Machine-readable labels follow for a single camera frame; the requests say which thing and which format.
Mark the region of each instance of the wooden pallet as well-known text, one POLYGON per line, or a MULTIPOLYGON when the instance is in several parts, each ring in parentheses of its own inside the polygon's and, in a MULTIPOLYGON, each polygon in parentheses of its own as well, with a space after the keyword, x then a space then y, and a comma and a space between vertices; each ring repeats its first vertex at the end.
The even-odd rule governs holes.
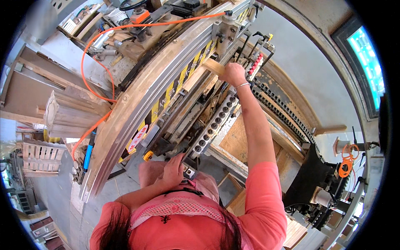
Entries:
POLYGON ((61 158, 67 147, 63 144, 42 142, 23 138, 22 155, 24 157, 24 171, 56 172, 61 165, 61 158))

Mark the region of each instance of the black hair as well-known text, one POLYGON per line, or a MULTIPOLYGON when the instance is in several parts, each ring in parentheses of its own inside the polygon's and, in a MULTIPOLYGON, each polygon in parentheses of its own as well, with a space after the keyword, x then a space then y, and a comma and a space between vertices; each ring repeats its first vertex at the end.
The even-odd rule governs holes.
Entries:
MULTIPOLYGON (((224 218, 224 229, 221 235, 221 250, 241 250, 242 236, 240 228, 232 214, 225 209, 220 209, 224 218)), ((134 246, 129 245, 130 218, 122 220, 122 206, 117 216, 112 212, 110 222, 106 231, 100 239, 100 250, 133 250, 134 246)))

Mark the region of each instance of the woman's arm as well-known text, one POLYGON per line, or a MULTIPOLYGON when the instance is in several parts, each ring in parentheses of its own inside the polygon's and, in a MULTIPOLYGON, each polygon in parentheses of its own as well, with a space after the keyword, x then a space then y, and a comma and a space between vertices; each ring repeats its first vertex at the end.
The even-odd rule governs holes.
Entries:
MULTIPOLYGON (((234 63, 225 66, 220 79, 234 87, 247 82, 244 68, 234 63)), ((269 123, 249 85, 236 90, 242 105, 249 167, 245 214, 239 219, 255 249, 278 250, 286 238, 287 221, 269 123)))
MULTIPOLYGON (((225 66, 224 75, 220 76, 220 80, 228 82, 235 88, 247 82, 244 77, 244 68, 237 63, 228 63, 225 66)), ((264 112, 248 84, 238 87, 236 91, 242 105, 242 116, 247 136, 249 172, 257 163, 276 163, 271 130, 264 112)))
POLYGON ((124 194, 115 201, 124 204, 129 210, 134 211, 149 200, 176 187, 183 179, 183 165, 180 162, 184 155, 177 154, 171 158, 164 167, 164 175, 161 180, 153 185, 124 194))

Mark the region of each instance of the white wall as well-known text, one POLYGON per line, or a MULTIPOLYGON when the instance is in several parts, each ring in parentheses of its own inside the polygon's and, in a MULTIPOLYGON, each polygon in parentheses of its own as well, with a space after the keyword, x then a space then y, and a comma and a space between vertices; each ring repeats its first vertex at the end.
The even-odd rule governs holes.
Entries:
MULTIPOLYGON (((314 109, 323 127, 346 125, 361 131, 350 96, 338 74, 315 46, 292 23, 275 11, 264 8, 259 12, 250 31, 274 35, 274 62, 292 79, 314 109)), ((258 37, 250 41, 255 43, 258 37)))
POLYGON ((15 141, 15 130, 17 122, 14 120, 0 118, 0 140, 1 141, 15 141))

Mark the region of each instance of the orange hose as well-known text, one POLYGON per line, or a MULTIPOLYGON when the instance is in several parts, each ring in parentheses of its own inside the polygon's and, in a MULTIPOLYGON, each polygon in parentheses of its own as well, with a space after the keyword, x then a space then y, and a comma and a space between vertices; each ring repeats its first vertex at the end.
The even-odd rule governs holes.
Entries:
POLYGON ((339 176, 342 177, 342 178, 345 178, 345 177, 347 177, 347 176, 349 175, 350 171, 353 169, 353 162, 354 162, 354 160, 357 159, 358 156, 360 155, 360 150, 358 149, 358 146, 357 146, 356 144, 352 144, 352 145, 350 145, 350 147, 349 147, 349 152, 350 152, 349 155, 346 156, 346 157, 344 157, 343 154, 344 154, 344 150, 346 149, 346 147, 347 147, 347 145, 344 146, 344 148, 342 149, 342 159, 343 159, 343 161, 342 161, 342 163, 340 164, 340 168, 339 168, 339 176), (354 157, 354 156, 352 155, 352 153, 351 153, 351 148, 352 148, 352 147, 356 148, 357 151, 358 151, 358 154, 357 154, 356 157, 354 157), (347 165, 347 171, 344 171, 344 170, 343 170, 343 166, 344 166, 344 165, 347 165))
MULTIPOLYGON (((203 19, 203 18, 211 18, 211 17, 216 17, 216 16, 222 16, 224 15, 225 12, 221 12, 221 13, 217 13, 217 14, 213 14, 213 15, 207 15, 207 16, 198 16, 198 17, 192 17, 192 18, 187 18, 187 19, 182 19, 182 20, 177 20, 177 21, 172 21, 172 22, 163 22, 163 23, 155 23, 155 24, 128 24, 128 25, 122 25, 122 26, 118 26, 118 27, 113 27, 113 28, 109 28, 103 32, 100 32, 98 35, 96 35, 94 38, 92 38, 89 42, 88 45, 86 46, 85 50, 83 51, 83 55, 82 55, 82 60, 80 63, 80 72, 82 74, 82 79, 83 82, 85 83, 86 87, 88 88, 88 90, 90 92, 92 92, 95 96, 97 96, 98 98, 101 98, 103 100, 109 101, 109 102, 117 102, 116 100, 114 100, 114 80, 112 79, 112 75, 110 73, 110 71, 103 65, 101 64, 99 61, 97 61, 96 59, 94 59, 98 64, 100 64, 110 75, 111 78, 111 82, 112 82, 112 99, 108 99, 108 98, 104 98, 100 95, 98 95, 97 93, 95 93, 90 86, 88 85, 88 83, 86 82, 86 78, 85 78, 85 74, 83 72, 83 61, 85 60, 85 54, 88 51, 89 47, 92 45, 92 43, 102 34, 110 31, 110 30, 117 30, 117 29, 121 29, 121 28, 128 28, 128 27, 151 27, 151 26, 162 26, 162 25, 170 25, 170 24, 178 24, 181 22, 188 22, 188 21, 194 21, 194 20, 199 20, 199 19, 203 19)), ((103 116, 100 120, 98 120, 96 122, 96 124, 94 124, 88 131, 86 131, 84 133, 84 135, 79 139, 79 141, 75 144, 75 146, 72 149, 71 155, 72 155, 72 159, 75 161, 75 150, 78 147, 78 145, 83 141, 83 139, 85 137, 88 136, 88 134, 90 134, 90 132, 92 132, 100 123, 102 123, 108 116, 110 116, 112 110, 110 112, 108 112, 105 116, 103 116)))
POLYGON ((103 116, 100 120, 98 120, 96 122, 96 124, 94 124, 91 128, 89 128, 88 131, 86 131, 83 136, 79 139, 79 141, 75 144, 75 146, 72 148, 72 152, 71 152, 71 156, 72 159, 75 161, 75 150, 78 147, 78 145, 83 141, 84 138, 86 138, 95 128, 97 128, 97 126, 102 123, 108 116, 110 116, 112 110, 110 110, 105 116, 103 116))

